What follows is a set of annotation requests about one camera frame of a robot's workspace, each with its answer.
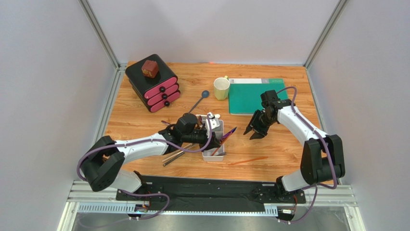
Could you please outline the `red brown cube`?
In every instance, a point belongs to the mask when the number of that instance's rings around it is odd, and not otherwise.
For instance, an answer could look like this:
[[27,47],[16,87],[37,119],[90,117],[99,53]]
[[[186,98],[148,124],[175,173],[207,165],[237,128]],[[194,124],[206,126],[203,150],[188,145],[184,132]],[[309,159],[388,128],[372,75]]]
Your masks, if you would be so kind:
[[146,60],[141,67],[143,76],[155,78],[159,72],[159,65],[156,61]]

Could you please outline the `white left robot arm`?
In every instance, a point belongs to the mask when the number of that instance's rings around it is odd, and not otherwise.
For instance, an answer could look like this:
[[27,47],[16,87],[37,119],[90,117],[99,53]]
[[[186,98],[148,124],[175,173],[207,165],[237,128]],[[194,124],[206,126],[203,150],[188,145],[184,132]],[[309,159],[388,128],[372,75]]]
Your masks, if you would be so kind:
[[148,137],[114,141],[103,136],[80,158],[77,175],[94,192],[114,187],[133,193],[142,186],[142,180],[136,173],[122,171],[124,164],[178,150],[196,153],[219,148],[218,128],[219,117],[212,113],[185,113],[176,123]]

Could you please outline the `green notebook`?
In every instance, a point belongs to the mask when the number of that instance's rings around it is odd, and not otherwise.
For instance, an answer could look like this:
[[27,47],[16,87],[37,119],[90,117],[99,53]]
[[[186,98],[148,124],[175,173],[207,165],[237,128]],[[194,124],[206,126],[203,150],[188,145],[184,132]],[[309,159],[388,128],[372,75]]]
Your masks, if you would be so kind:
[[232,115],[253,115],[261,110],[260,95],[268,90],[285,88],[282,78],[230,78],[229,113]]

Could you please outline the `blue grey plastic spoon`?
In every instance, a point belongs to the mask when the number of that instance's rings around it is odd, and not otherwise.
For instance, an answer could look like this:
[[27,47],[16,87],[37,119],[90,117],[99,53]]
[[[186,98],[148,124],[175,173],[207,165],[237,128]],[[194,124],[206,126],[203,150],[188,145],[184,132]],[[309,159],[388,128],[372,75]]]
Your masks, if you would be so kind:
[[201,98],[193,105],[193,107],[189,110],[188,113],[191,113],[203,99],[208,98],[208,97],[209,97],[209,91],[208,90],[202,91]]

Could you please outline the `black pink drawer box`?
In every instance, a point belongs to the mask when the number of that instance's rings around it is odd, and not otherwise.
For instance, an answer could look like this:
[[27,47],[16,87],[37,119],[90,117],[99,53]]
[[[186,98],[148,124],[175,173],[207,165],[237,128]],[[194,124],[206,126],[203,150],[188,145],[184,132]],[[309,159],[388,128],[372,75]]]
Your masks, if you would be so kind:
[[[145,77],[141,67],[146,60],[156,61],[159,72],[155,78]],[[125,74],[138,97],[149,112],[169,107],[180,97],[177,75],[170,69],[158,54],[152,54],[126,68]]]

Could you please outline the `white compartment organizer box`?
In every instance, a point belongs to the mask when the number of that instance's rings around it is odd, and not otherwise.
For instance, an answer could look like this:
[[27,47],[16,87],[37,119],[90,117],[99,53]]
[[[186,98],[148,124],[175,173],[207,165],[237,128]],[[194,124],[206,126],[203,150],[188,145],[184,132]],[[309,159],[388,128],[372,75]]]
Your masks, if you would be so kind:
[[[217,122],[219,123],[219,126],[213,129],[213,132],[215,133],[216,140],[220,140],[224,135],[224,122],[220,119],[218,119]],[[222,144],[220,148],[202,151],[202,157],[205,162],[221,162],[224,158],[222,155],[224,152],[224,144]]]

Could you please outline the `pale yellow mug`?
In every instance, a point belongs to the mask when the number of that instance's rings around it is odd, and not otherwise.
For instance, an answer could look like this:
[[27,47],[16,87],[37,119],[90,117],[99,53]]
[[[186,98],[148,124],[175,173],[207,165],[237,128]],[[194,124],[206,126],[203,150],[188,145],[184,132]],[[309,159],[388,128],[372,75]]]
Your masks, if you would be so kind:
[[218,101],[223,101],[228,97],[230,81],[228,76],[218,77],[214,80],[214,96]]

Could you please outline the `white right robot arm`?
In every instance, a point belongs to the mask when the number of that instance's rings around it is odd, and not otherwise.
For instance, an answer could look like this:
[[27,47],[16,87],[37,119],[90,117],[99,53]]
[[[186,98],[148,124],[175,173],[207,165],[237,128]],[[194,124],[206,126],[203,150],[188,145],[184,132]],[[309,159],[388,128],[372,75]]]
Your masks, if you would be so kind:
[[293,99],[280,99],[275,90],[260,95],[261,110],[256,110],[245,129],[252,131],[251,139],[267,136],[270,126],[282,124],[303,146],[299,170],[277,178],[285,193],[321,185],[337,187],[337,181],[346,173],[343,143],[338,135],[329,135],[317,128],[295,106]]

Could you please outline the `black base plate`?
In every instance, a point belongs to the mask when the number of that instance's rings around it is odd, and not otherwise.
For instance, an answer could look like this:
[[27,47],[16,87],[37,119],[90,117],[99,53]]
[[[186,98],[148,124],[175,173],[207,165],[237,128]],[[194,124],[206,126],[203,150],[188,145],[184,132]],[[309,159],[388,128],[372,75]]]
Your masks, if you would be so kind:
[[263,212],[268,203],[306,203],[303,190],[287,193],[275,182],[159,176],[143,176],[142,180],[137,194],[161,195],[143,198],[118,192],[116,199],[149,202],[151,210],[181,212]]

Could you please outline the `iridescent purple knife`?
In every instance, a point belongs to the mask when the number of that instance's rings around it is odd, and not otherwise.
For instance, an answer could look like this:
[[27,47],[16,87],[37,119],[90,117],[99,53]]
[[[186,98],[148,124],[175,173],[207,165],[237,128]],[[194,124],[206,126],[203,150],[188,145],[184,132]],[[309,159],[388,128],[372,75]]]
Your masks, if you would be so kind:
[[224,134],[224,135],[221,137],[220,142],[223,143],[226,139],[228,139],[229,136],[232,135],[232,134],[235,132],[236,129],[237,129],[237,127],[234,127],[234,128],[231,129],[229,132],[227,132],[226,134]]

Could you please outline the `white ceramic spoon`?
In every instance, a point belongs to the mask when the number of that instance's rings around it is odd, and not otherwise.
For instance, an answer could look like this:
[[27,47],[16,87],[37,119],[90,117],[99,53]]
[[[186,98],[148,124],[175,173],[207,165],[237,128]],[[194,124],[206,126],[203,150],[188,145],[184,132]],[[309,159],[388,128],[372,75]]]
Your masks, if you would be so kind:
[[[207,115],[196,114],[196,116],[206,117]],[[214,118],[220,118],[220,114],[213,114]]]

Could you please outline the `silver utensil in organizer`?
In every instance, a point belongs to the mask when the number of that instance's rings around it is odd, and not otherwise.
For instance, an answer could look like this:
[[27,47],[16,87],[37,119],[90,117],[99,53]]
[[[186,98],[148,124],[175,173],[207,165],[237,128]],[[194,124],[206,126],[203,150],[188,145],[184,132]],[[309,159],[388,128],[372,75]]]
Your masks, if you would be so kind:
[[218,153],[217,155],[215,155],[215,156],[225,156],[227,153],[226,152],[222,152],[222,153]]

